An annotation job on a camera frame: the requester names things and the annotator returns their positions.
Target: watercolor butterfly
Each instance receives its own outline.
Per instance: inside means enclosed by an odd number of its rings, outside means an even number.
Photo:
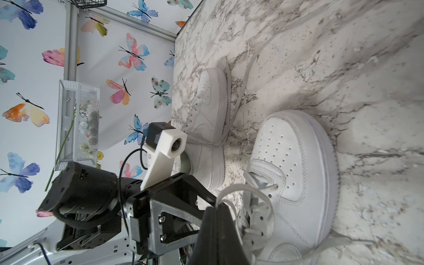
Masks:
[[[174,68],[175,54],[173,54],[171,50],[169,50],[169,51],[171,52],[169,55],[172,55],[172,56],[171,56],[171,58],[166,60],[164,65],[165,66],[171,66],[172,68]]]
[[[38,0],[3,0],[11,3],[0,8],[0,20],[12,22],[15,18],[19,18],[25,29],[35,28],[37,21],[32,18],[32,13],[41,14],[44,9]]]
[[[146,4],[144,3],[144,0],[138,0],[138,7],[136,7],[135,4],[133,4],[133,6],[138,10],[129,11],[127,15],[140,17],[141,21],[143,22],[149,23],[149,18],[158,16],[158,12],[156,12],[155,10],[149,10],[149,8],[147,8]]]
[[[7,241],[0,239],[0,248],[5,248],[7,245]]]
[[[155,109],[160,108],[163,104],[166,104],[168,106],[168,104],[172,103],[172,99],[168,96],[165,96],[168,94],[165,93],[165,91],[169,90],[168,82],[165,82],[164,80],[158,82],[155,77],[152,77],[152,86],[156,93],[151,93],[157,95],[154,102]]]
[[[193,8],[193,5],[190,3],[189,0],[167,0],[166,2],[170,6],[176,6],[176,5],[178,5],[181,8],[188,8],[188,9],[192,9]]]
[[[144,125],[142,125],[142,123],[140,122],[138,117],[134,114],[134,128],[131,127],[131,129],[129,129],[129,130],[133,130],[134,132],[132,134],[130,134],[130,136],[128,136],[127,139],[125,139],[124,144],[126,145],[127,143],[132,142],[135,139],[137,139],[138,145],[141,145],[141,140],[143,138],[142,134],[144,134],[144,136],[147,137],[147,132],[149,130],[149,124],[145,123]]]
[[[177,26],[179,26],[180,28],[182,28],[185,25],[186,21],[175,21],[175,24],[177,24]]]
[[[8,153],[10,173],[0,169],[8,175],[0,180],[0,192],[8,192],[10,188],[16,186],[20,193],[24,193],[29,190],[33,184],[32,181],[28,180],[27,176],[35,176],[40,172],[40,166],[36,163],[29,164],[24,168],[25,161],[18,156],[16,153]]]
[[[121,162],[119,162],[119,168],[122,167],[122,164],[124,163],[124,161],[121,160]],[[143,170],[141,169],[140,166],[135,166],[133,167],[133,169],[130,171],[130,164],[125,163],[124,166],[124,170],[122,171],[123,176],[126,178],[135,178],[138,175],[140,175],[141,173],[143,173]]]
[[[53,216],[53,213],[52,212],[42,212],[42,211],[35,210],[35,213],[37,214],[37,217],[50,217],[50,216]]]
[[[42,53],[43,59],[45,62],[49,64],[54,64],[58,66],[65,66],[65,48],[61,48],[60,50],[47,50]],[[77,49],[77,66],[84,64],[80,63],[81,54],[79,47]]]
[[[94,33],[94,31],[97,30],[100,33],[100,36],[104,37],[107,35],[107,28],[105,28],[104,25],[109,24],[109,20],[103,19],[98,16],[88,16],[86,18],[89,18],[90,20],[87,21],[84,25],[82,25],[82,32]]]
[[[147,56],[150,54],[149,50],[147,49],[147,46],[144,44],[141,44],[139,47],[137,47],[137,41],[131,36],[130,33],[127,33],[127,45],[128,49],[131,51],[125,50],[121,46],[119,46],[121,49],[120,51],[124,51],[129,53],[128,56],[123,57],[118,65],[123,65],[126,68],[131,67],[131,63],[134,65],[134,68],[137,70],[144,71],[146,69],[146,65],[143,63],[141,58],[142,56]]]
[[[3,117],[17,123],[27,121],[31,118],[32,123],[34,123],[37,127],[41,127],[43,124],[50,122],[50,118],[42,110],[40,110],[43,109],[42,107],[35,105],[28,99],[25,99],[20,93],[16,93],[16,95],[25,100],[26,103],[21,103],[6,111],[3,113]]]
[[[106,84],[110,88],[119,89],[118,92],[110,96],[110,101],[112,101],[112,103],[114,104],[118,104],[119,102],[122,102],[123,105],[128,105],[128,103],[130,102],[131,95],[130,93],[128,93],[127,86],[125,85],[127,81],[125,80],[124,82],[124,79],[122,79],[122,82],[124,83],[124,86],[118,85],[117,83],[115,83],[114,81],[110,79],[106,80]]]
[[[7,50],[0,46],[0,60],[3,60],[6,58]],[[15,74],[11,71],[4,69],[3,67],[0,67],[0,79],[3,81],[3,83],[6,83],[7,80],[15,80]]]

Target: orange butterfly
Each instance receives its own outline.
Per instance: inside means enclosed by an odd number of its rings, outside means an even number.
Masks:
[[[185,25],[186,21],[175,21],[175,24],[177,24],[177,26],[179,26],[180,28],[182,28]]]
[[[35,105],[28,99],[25,99],[20,93],[16,93],[16,95],[25,100],[26,103],[19,104],[6,111],[3,113],[3,117],[17,123],[27,121],[31,118],[32,123],[34,123],[37,127],[41,127],[43,124],[50,122],[50,118],[42,110],[40,110],[43,109],[42,107]]]

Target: black cable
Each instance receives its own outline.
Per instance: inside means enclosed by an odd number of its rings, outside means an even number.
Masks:
[[[122,218],[124,220],[124,225],[125,225],[125,229],[127,230],[128,236],[130,236],[130,232],[129,232],[129,229],[128,229],[127,220],[125,219],[125,215],[124,215],[124,205],[123,205],[123,202],[122,202],[123,200],[122,200],[122,193],[121,193],[121,178],[122,178],[122,172],[124,171],[125,163],[127,162],[128,158],[130,158],[130,156],[137,151],[140,151],[140,153],[141,153],[141,148],[136,149],[136,150],[132,151],[131,153],[129,153],[127,155],[124,162],[122,163],[121,170],[119,172],[119,177],[118,177],[118,200],[119,200],[119,205],[121,206],[121,215],[122,215]]]
[[[35,242],[34,244],[36,244],[36,245],[39,245],[39,246],[40,246],[40,248],[41,248],[41,252],[43,252],[43,256],[44,256],[44,258],[46,259],[47,264],[48,264],[48,265],[51,265],[51,263],[50,263],[50,261],[49,261],[49,258],[47,257],[46,250],[44,249],[43,245],[42,245],[41,243],[38,243],[38,242]]]
[[[141,151],[140,151],[140,163],[141,163],[141,166],[143,167],[144,170],[148,170],[148,168],[145,167],[144,164],[143,164],[143,157],[142,157],[142,153],[143,153],[142,151],[145,151],[147,153],[146,150],[142,149],[143,144],[144,144],[144,139],[145,139],[145,136],[143,134],[143,138],[141,139],[141,145],[140,145],[140,149],[141,149]]]
[[[76,229],[90,229],[97,227],[98,225],[104,224],[108,221],[110,221],[114,216],[116,216],[117,213],[119,213],[119,204],[116,203],[115,207],[113,207],[112,211],[108,212],[102,217],[99,217],[97,219],[93,218],[90,221],[84,222],[84,221],[78,221],[73,218],[69,218],[64,216],[60,213],[59,209],[62,207],[61,204],[58,204],[55,208],[53,208],[52,212],[54,217],[56,217],[58,220],[64,222],[65,224],[69,225],[70,227],[76,228]]]

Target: green plant stem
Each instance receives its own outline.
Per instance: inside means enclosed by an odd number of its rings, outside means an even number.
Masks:
[[[72,127],[74,126],[74,121],[75,121],[75,110],[72,113],[71,126],[69,127],[69,130],[66,133],[65,138],[63,139],[62,144],[60,145],[59,154],[56,157],[56,162],[54,163],[54,166],[53,166],[53,169],[52,169],[52,173],[50,174],[49,182],[47,183],[46,189],[44,191],[47,191],[47,189],[49,188],[50,181],[52,180],[52,177],[53,177],[53,174],[54,174],[54,169],[55,169],[55,167],[57,165],[57,162],[59,162],[59,157],[60,157],[60,154],[62,153],[62,149],[63,149],[63,147],[65,145],[66,139],[68,139],[69,133],[71,132]]]

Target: wall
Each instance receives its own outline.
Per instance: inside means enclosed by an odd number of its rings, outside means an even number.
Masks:
[[[191,16],[201,1],[202,0],[144,0],[144,3],[148,11],[155,10],[157,12],[157,17],[147,17],[150,20],[150,24],[177,34],[181,27],[178,26],[176,22],[187,21],[188,17]],[[120,12],[127,13],[134,10],[137,11],[134,6],[139,6],[139,2],[142,2],[142,0],[108,0],[107,6]],[[134,17],[146,22],[146,17]]]
[[[80,15],[80,27],[91,19]],[[84,64],[77,67],[77,80],[82,83],[95,84],[101,86],[100,91],[100,119],[99,124],[99,151],[103,152],[104,158],[98,163],[102,169],[119,174],[120,161],[134,149],[139,148],[137,141],[124,144],[126,138],[133,133],[134,115],[142,124],[150,122],[168,122],[171,120],[171,104],[163,104],[155,109],[154,101],[157,95],[152,86],[151,79],[164,80],[170,85],[166,91],[169,98],[172,98],[173,68],[164,65],[174,52],[174,43],[166,42],[155,36],[148,35],[138,30],[128,28],[116,22],[105,23],[107,35],[101,36],[96,30],[94,33],[79,31],[78,42],[81,47],[81,62]],[[145,44],[149,55],[141,56],[146,68],[136,70],[134,66],[126,68],[118,65],[118,62],[127,53],[122,50],[130,50],[127,46],[127,34],[130,34],[140,46]],[[110,97],[118,92],[106,83],[112,80],[119,85],[123,85],[122,79],[126,81],[126,87],[130,94],[127,105],[122,103],[114,104]],[[131,169],[140,166],[139,155],[134,154],[129,159]],[[138,175],[143,178],[146,170]]]
[[[0,117],[0,168],[11,172],[9,152],[19,155],[25,161],[25,167],[31,163],[39,166],[39,172],[28,178],[33,183],[24,193],[20,193],[15,185],[5,192],[7,179],[4,177],[12,177],[13,181],[18,177],[0,176],[0,239],[3,240],[0,240],[0,244],[8,247],[20,243],[54,221],[54,217],[37,217],[35,210],[46,195],[44,188],[54,165],[58,80],[63,78],[63,67],[46,63],[42,53],[64,47],[65,8],[60,3],[50,1],[41,1],[41,4],[42,13],[36,14],[31,10],[32,17],[37,21],[34,28],[25,29],[18,18],[12,22],[0,20],[0,45],[8,50],[7,56],[0,60],[5,65],[0,67],[15,75],[14,80],[6,83],[0,81],[0,112],[25,103],[16,95],[19,92],[32,103],[43,107],[42,111],[50,119],[50,123],[37,127],[32,123],[36,119],[35,113],[28,113],[29,120],[22,122]],[[0,1],[0,12],[6,5],[10,4]],[[34,165],[32,167],[35,174],[37,170]]]
[[[16,0],[16,3],[25,4],[24,0]],[[5,1],[0,1],[0,13],[2,7],[8,5]],[[51,169],[54,166],[56,150],[56,129],[57,129],[57,109],[59,94],[59,79],[63,78],[64,60],[64,40],[65,40],[65,8],[56,1],[41,0],[43,12],[32,16],[37,20],[34,28],[25,29],[15,18],[12,22],[1,19],[1,40],[0,45],[8,52],[0,48],[0,77],[6,80],[8,76],[11,80],[6,83],[0,80],[0,106],[6,112],[5,116],[13,119],[15,115],[8,112],[10,108],[18,104],[25,103],[16,93],[32,103],[44,108],[40,109],[27,103],[26,116],[21,116],[21,122],[14,122],[5,117],[0,118],[0,168],[6,172],[15,174],[30,175],[27,180],[18,176],[0,176],[0,246],[13,247],[23,240],[39,232],[41,229],[52,223],[54,217],[37,217],[35,210],[46,196],[45,186],[49,179]],[[139,147],[137,141],[124,145],[124,140],[131,133],[129,125],[134,126],[134,114],[144,124],[153,121],[168,122],[171,116],[171,107],[161,106],[154,108],[154,99],[150,92],[153,92],[151,78],[155,76],[158,81],[165,80],[169,83],[168,96],[172,98],[173,68],[164,65],[164,62],[171,56],[169,50],[174,51],[174,45],[156,37],[137,32],[114,22],[103,21],[107,29],[105,36],[100,36],[98,29],[103,34],[105,30],[98,26],[94,20],[84,17],[88,15],[84,12],[80,14],[79,48],[80,59],[78,66],[77,80],[87,84],[101,86],[100,100],[100,136],[99,150],[103,152],[104,158],[99,161],[102,169],[119,173],[120,161],[126,155]],[[118,62],[125,56],[126,52],[118,51],[119,46],[127,50],[126,35],[130,33],[137,41],[138,46],[145,44],[150,52],[143,56],[146,69],[136,70],[133,66],[126,68],[118,65]],[[127,80],[126,86],[131,94],[127,105],[122,103],[114,104],[110,101],[110,96],[118,92],[119,89],[112,89],[106,83],[107,79],[123,85],[121,78]],[[40,118],[43,111],[47,116],[44,122],[49,123],[36,126],[32,121]],[[17,154],[25,162],[25,167],[30,165],[31,170],[10,169],[8,153]],[[129,160],[130,170],[127,175],[131,175],[131,169],[140,166],[137,156]],[[142,178],[145,172],[139,174],[137,178]]]

